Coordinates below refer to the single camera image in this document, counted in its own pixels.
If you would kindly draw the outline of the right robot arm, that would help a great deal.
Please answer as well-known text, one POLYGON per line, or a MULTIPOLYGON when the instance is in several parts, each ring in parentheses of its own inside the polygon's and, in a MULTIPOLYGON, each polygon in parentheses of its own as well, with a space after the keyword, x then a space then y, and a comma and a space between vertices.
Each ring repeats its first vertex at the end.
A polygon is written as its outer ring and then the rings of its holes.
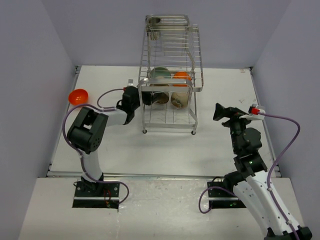
POLYGON ((274 168, 268 168, 259 153, 261 132, 248 127, 253 120, 263 120, 264 116, 266 112, 256 104, 244 112, 216 103, 213 120, 228 119, 222 126, 230 131, 235 154, 236 171, 224 176, 223 191, 244 204, 266 240, 310 240, 311 230, 293 217, 271 180, 274 168))

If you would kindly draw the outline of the cream beige bowl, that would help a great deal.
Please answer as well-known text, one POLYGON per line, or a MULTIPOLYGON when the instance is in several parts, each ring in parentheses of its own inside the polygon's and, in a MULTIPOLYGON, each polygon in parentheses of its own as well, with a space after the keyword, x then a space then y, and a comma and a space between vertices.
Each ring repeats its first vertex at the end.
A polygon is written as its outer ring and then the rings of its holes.
POLYGON ((168 79, 164 76, 157 76, 151 80, 152 83, 150 83, 149 85, 151 87, 169 87, 170 85, 167 80, 168 79))

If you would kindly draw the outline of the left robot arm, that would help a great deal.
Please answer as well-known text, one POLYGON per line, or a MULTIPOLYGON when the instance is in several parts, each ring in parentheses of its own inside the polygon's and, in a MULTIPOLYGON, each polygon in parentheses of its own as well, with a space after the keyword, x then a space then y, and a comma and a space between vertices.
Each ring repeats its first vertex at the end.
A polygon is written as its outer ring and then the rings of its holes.
POLYGON ((158 93, 151 91, 139 93, 135 86, 127 86, 122 91, 122 98, 116 106, 96 107, 88 103, 78 104, 67 112, 63 120, 63 137, 80 157, 82 176, 76 187, 94 197, 101 195, 107 184, 98 158, 98 147, 105 129, 129 124, 140 106, 150 106, 159 98, 158 93))

